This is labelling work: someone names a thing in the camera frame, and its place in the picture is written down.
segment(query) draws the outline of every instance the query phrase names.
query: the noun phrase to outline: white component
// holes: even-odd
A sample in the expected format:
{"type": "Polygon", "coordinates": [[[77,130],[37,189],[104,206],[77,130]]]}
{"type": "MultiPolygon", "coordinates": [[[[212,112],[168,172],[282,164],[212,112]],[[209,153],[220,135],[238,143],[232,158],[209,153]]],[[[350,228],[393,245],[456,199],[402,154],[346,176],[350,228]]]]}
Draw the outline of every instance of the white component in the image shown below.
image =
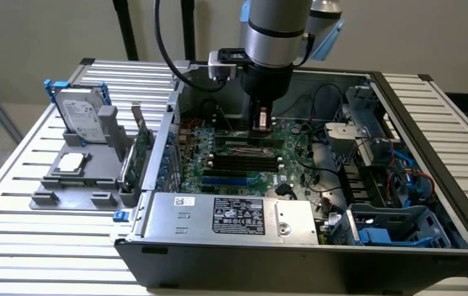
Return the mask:
{"type": "Polygon", "coordinates": [[[192,196],[176,196],[173,200],[173,205],[193,207],[194,197],[192,196]]]}
{"type": "Polygon", "coordinates": [[[236,64],[224,64],[218,61],[218,51],[210,51],[208,55],[208,77],[213,81],[229,81],[237,72],[236,64]]]}
{"type": "Polygon", "coordinates": [[[82,163],[84,155],[81,153],[66,153],[58,162],[60,171],[76,171],[82,163]]]}
{"type": "Polygon", "coordinates": [[[72,122],[73,131],[86,142],[105,142],[100,120],[88,102],[62,100],[64,112],[72,122]]]}

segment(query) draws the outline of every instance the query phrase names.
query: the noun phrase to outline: white wall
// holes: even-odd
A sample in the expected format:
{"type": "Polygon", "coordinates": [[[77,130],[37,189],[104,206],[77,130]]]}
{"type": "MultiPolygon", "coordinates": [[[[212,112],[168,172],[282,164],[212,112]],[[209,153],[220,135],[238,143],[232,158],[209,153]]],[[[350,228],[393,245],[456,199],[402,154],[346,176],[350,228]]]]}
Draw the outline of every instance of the white wall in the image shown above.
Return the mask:
{"type": "MultiPolygon", "coordinates": [[[[160,61],[152,0],[129,0],[138,57],[160,61]]],[[[197,58],[238,42],[242,0],[196,0],[197,58]]],[[[341,0],[344,32],[328,68],[426,73],[468,91],[468,1],[341,0]]],[[[168,53],[184,57],[178,0],[162,0],[168,53]]],[[[44,78],[65,79],[82,57],[125,59],[110,0],[0,0],[0,100],[46,103],[44,78]]]]}
{"type": "Polygon", "coordinates": [[[45,78],[66,80],[82,57],[124,59],[110,0],[0,0],[0,101],[48,104],[45,78]]]}

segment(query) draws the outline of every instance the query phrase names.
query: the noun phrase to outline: sticker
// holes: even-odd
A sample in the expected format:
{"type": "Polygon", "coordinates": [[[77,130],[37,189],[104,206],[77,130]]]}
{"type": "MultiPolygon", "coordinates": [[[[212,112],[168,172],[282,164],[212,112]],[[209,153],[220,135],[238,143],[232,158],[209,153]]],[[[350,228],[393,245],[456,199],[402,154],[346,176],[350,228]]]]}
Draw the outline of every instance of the sticker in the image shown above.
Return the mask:
{"type": "Polygon", "coordinates": [[[265,215],[262,211],[262,200],[213,199],[212,231],[221,234],[250,234],[264,236],[265,215]]]}
{"type": "Polygon", "coordinates": [[[65,107],[65,114],[70,120],[74,133],[86,142],[105,142],[93,106],[88,102],[74,100],[64,100],[62,106],[65,107]]]}
{"type": "Polygon", "coordinates": [[[193,207],[194,197],[176,196],[173,205],[185,205],[185,206],[193,207]]]}

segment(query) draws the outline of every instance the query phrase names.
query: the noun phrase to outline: power cable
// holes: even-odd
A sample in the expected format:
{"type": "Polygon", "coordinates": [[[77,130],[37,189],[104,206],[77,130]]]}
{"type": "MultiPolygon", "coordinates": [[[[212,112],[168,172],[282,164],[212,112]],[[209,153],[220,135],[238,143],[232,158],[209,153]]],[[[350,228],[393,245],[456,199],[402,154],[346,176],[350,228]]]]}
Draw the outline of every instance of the power cable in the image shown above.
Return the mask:
{"type": "Polygon", "coordinates": [[[172,60],[169,59],[169,55],[166,52],[166,48],[164,46],[162,36],[160,34],[160,0],[154,0],[153,6],[153,21],[154,21],[154,39],[157,42],[157,47],[160,51],[160,55],[162,56],[164,62],[168,65],[169,70],[173,72],[173,75],[192,88],[198,89],[206,93],[216,93],[218,90],[222,89],[224,85],[226,84],[225,81],[220,81],[220,85],[214,88],[206,88],[204,86],[197,85],[193,81],[190,81],[182,73],[176,68],[172,60]]]}

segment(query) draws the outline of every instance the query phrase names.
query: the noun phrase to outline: silver cylinder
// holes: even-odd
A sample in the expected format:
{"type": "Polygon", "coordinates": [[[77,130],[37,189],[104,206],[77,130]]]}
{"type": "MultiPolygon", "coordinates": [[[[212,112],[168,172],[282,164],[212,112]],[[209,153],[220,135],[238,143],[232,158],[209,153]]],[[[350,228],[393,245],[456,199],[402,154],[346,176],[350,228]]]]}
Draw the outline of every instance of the silver cylinder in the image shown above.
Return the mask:
{"type": "Polygon", "coordinates": [[[268,68],[288,66],[297,57],[301,35],[294,38],[274,38],[246,27],[245,53],[257,65],[268,68]]]}
{"type": "Polygon", "coordinates": [[[253,63],[288,66],[297,57],[310,0],[252,0],[245,52],[253,63]]]}
{"type": "Polygon", "coordinates": [[[302,31],[310,4],[310,0],[252,0],[250,22],[276,32],[302,31]]]}

